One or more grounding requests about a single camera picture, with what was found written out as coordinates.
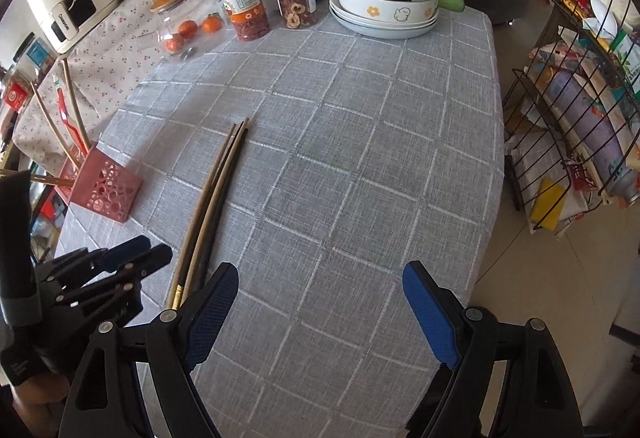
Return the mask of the pink perforated utensil holder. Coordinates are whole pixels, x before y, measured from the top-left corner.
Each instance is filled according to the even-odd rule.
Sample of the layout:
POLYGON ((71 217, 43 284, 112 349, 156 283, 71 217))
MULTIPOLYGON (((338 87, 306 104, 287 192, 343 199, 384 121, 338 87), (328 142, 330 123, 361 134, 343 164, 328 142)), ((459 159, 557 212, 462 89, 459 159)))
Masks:
POLYGON ((142 186, 142 179, 115 162, 96 146, 76 168, 66 160, 58 178, 70 180, 70 186, 56 186, 67 206, 76 205, 123 224, 142 186))

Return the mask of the red plastic spoon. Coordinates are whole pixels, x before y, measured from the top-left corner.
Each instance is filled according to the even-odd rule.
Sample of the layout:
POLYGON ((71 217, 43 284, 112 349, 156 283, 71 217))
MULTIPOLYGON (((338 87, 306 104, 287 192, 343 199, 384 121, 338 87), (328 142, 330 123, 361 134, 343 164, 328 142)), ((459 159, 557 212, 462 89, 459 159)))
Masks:
POLYGON ((72 137, 73 143, 77 146, 79 152, 83 156, 86 156, 89 152, 89 148, 85 144, 85 141, 82 140, 78 126, 72 120, 70 113, 67 111, 63 89, 58 87, 56 94, 58 95, 58 114, 60 114, 62 123, 65 125, 67 132, 72 137))

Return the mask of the light wooden chopstick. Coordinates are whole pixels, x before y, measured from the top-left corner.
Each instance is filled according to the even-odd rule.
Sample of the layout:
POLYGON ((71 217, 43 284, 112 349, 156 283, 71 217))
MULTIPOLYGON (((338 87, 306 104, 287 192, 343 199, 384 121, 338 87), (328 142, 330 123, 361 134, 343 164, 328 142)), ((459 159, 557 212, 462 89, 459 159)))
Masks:
POLYGON ((58 142, 58 145, 61 147, 61 149, 63 150, 63 152, 67 156, 67 158, 72 162, 72 164, 74 165, 75 169, 80 169, 81 161, 79 161, 78 158, 76 158, 76 156, 73 154, 72 150, 70 150, 70 147, 66 144, 62 134, 60 133, 58 128, 55 126, 54 121, 52 120, 51 115, 49 114, 46 106, 44 105, 42 97, 40 96, 40 93, 39 93, 38 89, 36 88, 35 84, 34 83, 30 83, 30 88, 32 88, 32 93, 35 96, 35 99, 36 99, 36 101, 38 103, 39 109, 40 109, 44 119, 46 120, 46 123, 47 123, 48 127, 50 128, 50 131, 54 135, 55 140, 58 142))

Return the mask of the brown wooden chopstick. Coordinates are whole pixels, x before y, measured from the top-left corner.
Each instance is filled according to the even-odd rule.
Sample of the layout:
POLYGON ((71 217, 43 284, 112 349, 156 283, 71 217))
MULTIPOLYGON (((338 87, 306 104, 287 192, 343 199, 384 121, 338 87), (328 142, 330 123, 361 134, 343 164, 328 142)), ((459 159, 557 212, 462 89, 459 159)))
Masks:
POLYGON ((226 138, 224 138, 224 142, 222 143, 216 158, 214 159, 212 168, 210 169, 207 178, 203 184, 201 194, 198 197, 198 202, 196 203, 195 210, 193 216, 191 218, 189 227, 186 229, 186 236, 184 237, 182 247, 179 253, 178 262, 176 263, 176 268, 174 271, 174 275, 172 276, 171 284, 169 287, 169 292, 167 296, 166 307, 168 309, 175 307, 175 298, 177 294, 182 292, 182 281, 183 281, 183 270, 189 269, 193 247, 195 243, 193 242, 194 238, 198 235, 200 231, 202 218, 204 216, 204 212, 206 211, 206 206, 209 202, 210 191, 212 190, 212 184, 214 182, 214 178, 216 176, 216 172, 220 166, 222 158, 224 154, 226 154, 228 145, 231 141, 232 136, 236 132, 236 125, 232 124, 226 138))

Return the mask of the floral cloth over cabinet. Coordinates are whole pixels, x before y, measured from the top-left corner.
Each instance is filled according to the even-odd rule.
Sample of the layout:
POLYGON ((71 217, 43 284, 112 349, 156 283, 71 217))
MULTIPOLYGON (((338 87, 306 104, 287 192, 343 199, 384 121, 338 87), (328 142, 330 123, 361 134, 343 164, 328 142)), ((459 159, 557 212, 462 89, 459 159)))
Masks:
MULTIPOLYGON (((124 0, 67 56, 79 112, 93 139, 164 55, 156 46, 151 5, 150 0, 124 0)), ((12 141, 47 172, 60 172, 66 154, 36 99, 18 117, 12 141)))

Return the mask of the red-labelled glass jar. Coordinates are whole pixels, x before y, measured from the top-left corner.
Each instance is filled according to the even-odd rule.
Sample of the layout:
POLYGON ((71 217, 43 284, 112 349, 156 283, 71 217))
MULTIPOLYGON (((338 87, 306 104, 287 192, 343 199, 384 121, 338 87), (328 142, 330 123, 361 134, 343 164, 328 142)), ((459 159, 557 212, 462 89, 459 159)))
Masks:
POLYGON ((24 110, 29 99, 27 87, 17 80, 10 80, 2 94, 3 102, 17 114, 24 110))

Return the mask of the blue-labelled glass jar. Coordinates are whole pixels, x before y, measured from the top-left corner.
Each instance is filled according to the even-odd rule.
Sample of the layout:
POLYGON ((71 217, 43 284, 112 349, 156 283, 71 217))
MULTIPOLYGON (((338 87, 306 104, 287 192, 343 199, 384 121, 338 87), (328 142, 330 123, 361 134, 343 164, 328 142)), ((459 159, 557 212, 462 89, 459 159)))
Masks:
POLYGON ((35 33, 27 36, 24 55, 41 75, 46 75, 56 60, 56 55, 49 45, 35 33))

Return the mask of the grey checked tablecloth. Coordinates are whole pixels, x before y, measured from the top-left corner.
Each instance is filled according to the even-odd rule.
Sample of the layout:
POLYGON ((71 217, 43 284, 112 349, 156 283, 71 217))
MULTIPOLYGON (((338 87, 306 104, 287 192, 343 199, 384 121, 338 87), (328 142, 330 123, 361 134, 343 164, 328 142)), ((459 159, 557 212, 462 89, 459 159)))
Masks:
POLYGON ((321 13, 152 69, 101 149, 138 174, 126 224, 79 207, 58 251, 138 234, 180 248, 230 126, 250 124, 214 264, 238 296, 194 382, 226 437, 393 437, 436 372, 401 288, 420 260, 467 298, 502 188, 490 21, 445 11, 380 42, 321 13))

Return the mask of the glass jar with wooden lid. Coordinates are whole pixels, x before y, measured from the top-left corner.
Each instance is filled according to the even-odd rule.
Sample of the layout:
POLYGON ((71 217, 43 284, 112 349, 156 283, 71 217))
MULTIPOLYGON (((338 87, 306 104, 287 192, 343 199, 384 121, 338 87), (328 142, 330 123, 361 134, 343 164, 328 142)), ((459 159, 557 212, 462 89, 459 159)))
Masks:
POLYGON ((151 6, 151 14, 150 31, 136 38, 136 46, 182 60, 214 48, 229 24, 218 0, 161 0, 151 6))

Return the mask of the stacked white plates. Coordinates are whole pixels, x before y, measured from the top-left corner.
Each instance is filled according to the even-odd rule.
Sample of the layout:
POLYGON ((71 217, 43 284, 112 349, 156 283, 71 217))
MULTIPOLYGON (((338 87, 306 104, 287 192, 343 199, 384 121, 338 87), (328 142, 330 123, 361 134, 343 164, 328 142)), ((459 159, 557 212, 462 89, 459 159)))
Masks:
POLYGON ((397 26, 376 22, 360 18, 347 12, 341 5, 340 0, 329 0, 329 10, 331 16, 344 28, 363 36, 383 39, 383 40, 404 40, 419 37, 431 31, 437 24, 439 13, 436 12, 434 18, 424 23, 410 24, 407 26, 397 26))

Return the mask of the white flower-print bowl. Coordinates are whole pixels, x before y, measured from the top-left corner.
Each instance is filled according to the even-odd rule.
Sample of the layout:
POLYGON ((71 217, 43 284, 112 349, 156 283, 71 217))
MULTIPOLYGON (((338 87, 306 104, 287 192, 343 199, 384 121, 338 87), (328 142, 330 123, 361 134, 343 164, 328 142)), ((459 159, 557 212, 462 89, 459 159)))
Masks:
POLYGON ((430 20, 438 9, 438 0, 338 0, 341 7, 354 14, 378 22, 415 24, 430 20))

